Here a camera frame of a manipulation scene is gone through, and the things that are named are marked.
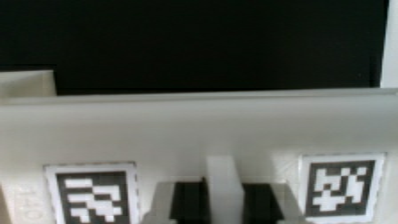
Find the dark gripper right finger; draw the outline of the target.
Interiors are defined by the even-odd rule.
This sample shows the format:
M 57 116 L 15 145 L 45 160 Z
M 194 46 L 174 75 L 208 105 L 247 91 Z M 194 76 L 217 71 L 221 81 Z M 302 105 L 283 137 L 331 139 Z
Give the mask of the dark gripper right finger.
M 244 191 L 244 224 L 277 224 L 285 215 L 270 185 L 246 184 Z

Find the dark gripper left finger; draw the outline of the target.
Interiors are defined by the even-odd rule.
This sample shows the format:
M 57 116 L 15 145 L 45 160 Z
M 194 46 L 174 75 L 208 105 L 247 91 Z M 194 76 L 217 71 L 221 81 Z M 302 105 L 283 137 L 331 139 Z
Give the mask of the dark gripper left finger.
M 210 224 L 210 203 L 205 180 L 176 183 L 169 218 L 176 221 L 176 224 Z

